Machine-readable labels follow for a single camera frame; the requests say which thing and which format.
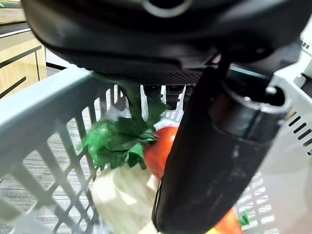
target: leafy vegetable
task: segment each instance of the leafy vegetable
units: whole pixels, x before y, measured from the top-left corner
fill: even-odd
[[[101,120],[91,128],[83,141],[94,161],[99,167],[109,164],[111,168],[128,164],[134,167],[139,164],[146,169],[143,161],[143,146],[157,140],[154,134],[154,124],[160,120],[160,114],[166,105],[160,99],[148,98],[148,118],[141,116],[140,86],[117,82],[129,101],[131,118],[119,117],[117,121]]]
[[[245,214],[240,218],[238,219],[238,222],[241,226],[244,226],[244,225],[249,225],[249,219],[248,219],[248,212],[245,211]]]

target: wooden cabinet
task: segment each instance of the wooden cabinet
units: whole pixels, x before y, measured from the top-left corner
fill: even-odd
[[[45,50],[31,31],[0,37],[0,98],[46,77]]]

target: shopping basket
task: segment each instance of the shopping basket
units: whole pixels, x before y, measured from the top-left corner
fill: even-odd
[[[0,101],[0,234],[88,234],[99,223],[90,193],[99,168],[81,139],[122,93],[93,77],[72,67]],[[292,115],[237,208],[248,212],[246,234],[308,234],[312,101],[273,82],[292,96]],[[182,103],[164,117],[179,121]]]

